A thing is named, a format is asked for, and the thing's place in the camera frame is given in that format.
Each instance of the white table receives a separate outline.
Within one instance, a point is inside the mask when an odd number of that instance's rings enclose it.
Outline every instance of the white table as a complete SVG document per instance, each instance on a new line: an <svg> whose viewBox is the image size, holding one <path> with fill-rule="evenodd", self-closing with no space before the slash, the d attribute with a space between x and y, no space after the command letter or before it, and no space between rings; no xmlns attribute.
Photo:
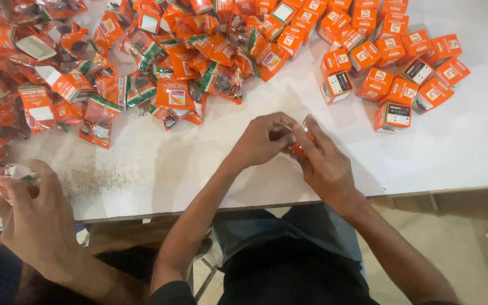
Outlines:
<svg viewBox="0 0 488 305"><path fill-rule="evenodd" d="M456 33L472 74L453 98L415 114L411 128L399 134L375 132L376 105L354 94L325 104L319 63L329 46L314 36L268 83L247 80L242 105L210 97L199 127L183 121L165 132L160 121L132 109L115 120L109 150L78 138L78 130L45 131L14 146L22 160L40 158L58 172L77 220L183 211L248 122L275 111L297 121L312 113L351 159L366 196L488 186L488 1L410 0L407 14L411 29L425 24L433 37ZM87 21L92 32L98 20ZM124 54L114 58L131 65ZM280 155L245 170L221 207L317 199L298 164Z"/></svg>

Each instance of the hand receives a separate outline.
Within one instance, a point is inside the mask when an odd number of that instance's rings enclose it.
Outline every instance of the hand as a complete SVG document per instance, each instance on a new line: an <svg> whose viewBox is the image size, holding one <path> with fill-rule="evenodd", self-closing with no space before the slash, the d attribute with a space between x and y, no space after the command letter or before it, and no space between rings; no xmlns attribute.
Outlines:
<svg viewBox="0 0 488 305"><path fill-rule="evenodd" d="M39 160L28 164L40 179L36 199L29 195L25 182L0 178L13 204L0 196L1 242L45 278L64 281L83 250L77 243L73 209L65 202L56 173Z"/></svg>
<svg viewBox="0 0 488 305"><path fill-rule="evenodd" d="M293 126L300 127L283 112L256 117L249 122L227 160L239 170L267 163L295 142Z"/></svg>
<svg viewBox="0 0 488 305"><path fill-rule="evenodd" d="M356 190L351 172L351 162L325 135L311 115L306 117L308 129L312 132L312 142L301 127L294 126L297 143L306 156L292 154L302 167L304 181L318 196L343 218L349 217L366 203L363 194Z"/></svg>

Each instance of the blue jeans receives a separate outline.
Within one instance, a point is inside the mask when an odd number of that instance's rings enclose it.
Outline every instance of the blue jeans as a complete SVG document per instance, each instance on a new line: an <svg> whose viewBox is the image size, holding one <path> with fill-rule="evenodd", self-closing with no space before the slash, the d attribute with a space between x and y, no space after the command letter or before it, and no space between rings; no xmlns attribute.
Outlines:
<svg viewBox="0 0 488 305"><path fill-rule="evenodd" d="M213 229L223 263L245 247L292 237L308 240L363 266L355 229L323 203L294 206L282 218L266 210L219 212L213 218Z"/></svg>

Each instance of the orange cardboard box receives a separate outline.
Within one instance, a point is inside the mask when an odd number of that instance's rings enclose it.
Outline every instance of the orange cardboard box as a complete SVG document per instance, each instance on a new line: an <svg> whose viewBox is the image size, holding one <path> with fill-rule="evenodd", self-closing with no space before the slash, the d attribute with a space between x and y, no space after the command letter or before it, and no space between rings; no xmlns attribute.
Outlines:
<svg viewBox="0 0 488 305"><path fill-rule="evenodd" d="M355 9L351 26L364 36L368 36L376 28L376 15L377 11L375 9Z"/></svg>
<svg viewBox="0 0 488 305"><path fill-rule="evenodd" d="M213 0L212 4L217 20L220 22L220 24L227 24L229 22L229 17L231 16L233 6L235 5L235 0Z"/></svg>
<svg viewBox="0 0 488 305"><path fill-rule="evenodd" d="M377 22L380 24L385 16L392 12L394 14L406 14L408 0L385 0L378 11Z"/></svg>
<svg viewBox="0 0 488 305"><path fill-rule="evenodd" d="M385 39L393 36L406 35L410 17L389 13L378 27L375 39Z"/></svg>
<svg viewBox="0 0 488 305"><path fill-rule="evenodd" d="M470 75L470 73L466 65L454 57L440 65L436 69L434 76L438 77L447 86L453 88L459 81Z"/></svg>
<svg viewBox="0 0 488 305"><path fill-rule="evenodd" d="M353 84L345 71L325 78L321 86L321 94L327 105L345 99L353 90Z"/></svg>
<svg viewBox="0 0 488 305"><path fill-rule="evenodd" d="M256 0L255 1L255 16L261 21L264 21L268 15L274 11L276 7L276 0Z"/></svg>
<svg viewBox="0 0 488 305"><path fill-rule="evenodd" d="M381 59L376 63L378 68L389 68L406 54L402 39L399 36L377 39L374 45L381 54Z"/></svg>
<svg viewBox="0 0 488 305"><path fill-rule="evenodd" d="M268 15L268 18L261 26L261 35L268 41L275 42L284 28L285 24L283 22L272 15Z"/></svg>
<svg viewBox="0 0 488 305"><path fill-rule="evenodd" d="M378 106L381 106L388 101L411 106L418 89L419 86L417 84L397 77L391 84L387 95L378 101Z"/></svg>
<svg viewBox="0 0 488 305"><path fill-rule="evenodd" d="M326 42L332 45L336 34L339 33L350 21L351 17L349 17L339 8L335 8L321 20L317 34L319 37L323 38Z"/></svg>
<svg viewBox="0 0 488 305"><path fill-rule="evenodd" d="M411 106L390 101L376 111L374 130L397 132L409 128L410 124Z"/></svg>
<svg viewBox="0 0 488 305"><path fill-rule="evenodd" d="M321 17L327 10L327 2L324 0L306 0L302 5L302 9Z"/></svg>
<svg viewBox="0 0 488 305"><path fill-rule="evenodd" d="M281 33L280 38L278 38L278 45L291 53L289 60L295 59L295 56L302 47L305 35L306 31L302 28L293 27L291 25L285 27L284 31Z"/></svg>
<svg viewBox="0 0 488 305"><path fill-rule="evenodd" d="M378 68L372 68L359 87L356 95L369 101L379 101L389 92L393 79L395 79L395 76L392 73L382 71Z"/></svg>
<svg viewBox="0 0 488 305"><path fill-rule="evenodd" d="M349 53L349 61L351 62L349 73L353 77L358 77L380 59L380 50L370 41L365 41Z"/></svg>
<svg viewBox="0 0 488 305"><path fill-rule="evenodd" d="M416 57L397 75L421 86L434 73L434 69L422 59Z"/></svg>
<svg viewBox="0 0 488 305"><path fill-rule="evenodd" d="M413 109L418 114L423 114L443 104L450 99L455 92L449 89L443 81L433 77L417 90L413 103Z"/></svg>
<svg viewBox="0 0 488 305"><path fill-rule="evenodd" d="M288 24L289 22L291 22L291 20L293 20L298 11L299 9L289 4L287 0L282 0L280 4L276 6L271 15L276 17L284 24Z"/></svg>
<svg viewBox="0 0 488 305"><path fill-rule="evenodd" d="M351 69L351 63L349 62L348 53L345 49L325 53L320 68L324 78L336 72L349 71Z"/></svg>
<svg viewBox="0 0 488 305"><path fill-rule="evenodd" d="M425 52L432 49L432 43L427 36L427 32L419 30L402 36L402 43L406 50L406 55L398 61L398 66L409 63L415 57L421 57Z"/></svg>
<svg viewBox="0 0 488 305"><path fill-rule="evenodd" d="M335 35L335 39L332 42L329 51L344 48L346 51L351 52L356 46L362 44L365 40L366 36L359 33L354 27L348 24Z"/></svg>
<svg viewBox="0 0 488 305"><path fill-rule="evenodd" d="M434 68L463 53L455 34L432 38L432 47L423 55L423 59Z"/></svg>
<svg viewBox="0 0 488 305"><path fill-rule="evenodd" d="M344 12L348 12L351 5L351 0L329 0L327 3L327 12L331 12L333 8L339 8Z"/></svg>
<svg viewBox="0 0 488 305"><path fill-rule="evenodd" d="M312 14L309 11L299 10L295 15L295 18L291 21L291 25L304 29L304 45L308 43L310 35L315 31L315 25L317 24L318 18L319 17L316 14Z"/></svg>
<svg viewBox="0 0 488 305"><path fill-rule="evenodd" d="M255 15L255 0L235 0L235 5L243 15Z"/></svg>

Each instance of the black shirt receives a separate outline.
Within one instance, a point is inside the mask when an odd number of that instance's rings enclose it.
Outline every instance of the black shirt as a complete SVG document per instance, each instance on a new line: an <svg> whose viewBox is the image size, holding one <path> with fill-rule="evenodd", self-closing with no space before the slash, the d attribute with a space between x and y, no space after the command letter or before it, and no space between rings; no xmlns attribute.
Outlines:
<svg viewBox="0 0 488 305"><path fill-rule="evenodd" d="M246 248L228 260L222 271L220 305L378 304L370 298L360 262L302 239L282 238ZM156 290L149 304L196 302L186 282L174 281Z"/></svg>

